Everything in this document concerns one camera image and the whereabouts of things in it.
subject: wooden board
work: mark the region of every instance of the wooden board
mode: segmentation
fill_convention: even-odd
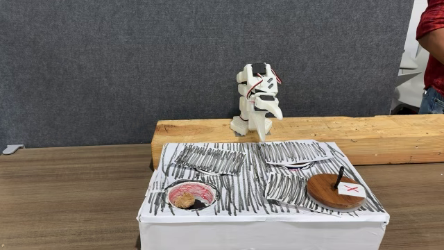
[[[337,174],[317,174],[307,181],[307,192],[321,204],[331,208],[351,209],[362,205],[364,198],[339,194],[333,186],[338,179]],[[356,181],[343,176],[342,182],[354,183]]]
[[[20,149],[0,156],[3,249],[136,249],[147,144]],[[381,250],[441,250],[444,163],[357,167],[390,214]]]
[[[444,162],[444,115],[297,117],[273,119],[268,141],[336,142],[353,165]],[[259,142],[255,131],[236,137],[231,119],[159,121],[153,140],[157,168],[169,142]]]

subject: red x mark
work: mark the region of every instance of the red x mark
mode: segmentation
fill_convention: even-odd
[[[351,191],[351,190],[353,190],[353,191],[359,192],[359,191],[357,190],[358,187],[349,187],[349,186],[347,186],[347,185],[344,185],[344,187],[349,188],[347,191]]]

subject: round wooden base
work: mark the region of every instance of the round wooden base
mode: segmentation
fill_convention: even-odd
[[[333,187],[337,179],[337,174],[317,174],[311,177],[307,181],[309,196],[320,206],[346,212],[356,210],[365,203],[365,198],[339,194],[338,190]],[[341,182],[357,184],[356,181],[347,177],[342,177]]]

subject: food item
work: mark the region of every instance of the food item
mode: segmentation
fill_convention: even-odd
[[[189,208],[194,205],[195,198],[194,195],[188,192],[184,192],[182,195],[178,196],[173,204],[178,208]]]

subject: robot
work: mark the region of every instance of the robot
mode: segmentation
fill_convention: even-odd
[[[233,117],[230,128],[240,135],[246,135],[248,131],[257,131],[263,142],[272,125],[272,121],[265,118],[265,114],[270,112],[282,120],[279,100],[275,97],[278,84],[282,81],[265,62],[247,64],[244,70],[237,74],[236,80],[237,89],[241,94],[241,114]]]

